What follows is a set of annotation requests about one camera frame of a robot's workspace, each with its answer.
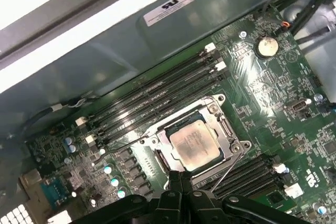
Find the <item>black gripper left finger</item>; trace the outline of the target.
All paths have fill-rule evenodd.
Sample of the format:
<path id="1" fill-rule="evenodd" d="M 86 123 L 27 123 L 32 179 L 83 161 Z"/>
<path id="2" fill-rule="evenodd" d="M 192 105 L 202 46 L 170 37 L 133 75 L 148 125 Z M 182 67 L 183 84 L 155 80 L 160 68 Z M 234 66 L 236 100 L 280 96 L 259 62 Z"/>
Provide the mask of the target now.
<path id="1" fill-rule="evenodd" d="M 182 172 L 171 171 L 169 188 L 147 200 L 126 196 L 86 216 L 86 223 L 180 223 L 182 211 Z"/>

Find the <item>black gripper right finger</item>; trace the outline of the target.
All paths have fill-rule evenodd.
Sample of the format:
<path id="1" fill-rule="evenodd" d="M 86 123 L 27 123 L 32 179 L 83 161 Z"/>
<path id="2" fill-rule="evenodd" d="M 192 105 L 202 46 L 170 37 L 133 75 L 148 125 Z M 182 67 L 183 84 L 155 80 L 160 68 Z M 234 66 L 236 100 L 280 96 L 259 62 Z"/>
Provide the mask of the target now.
<path id="1" fill-rule="evenodd" d="M 191 223 L 296 223 L 297 218 L 239 195 L 215 199 L 209 191 L 194 190 L 190 172 L 181 172 Z"/>

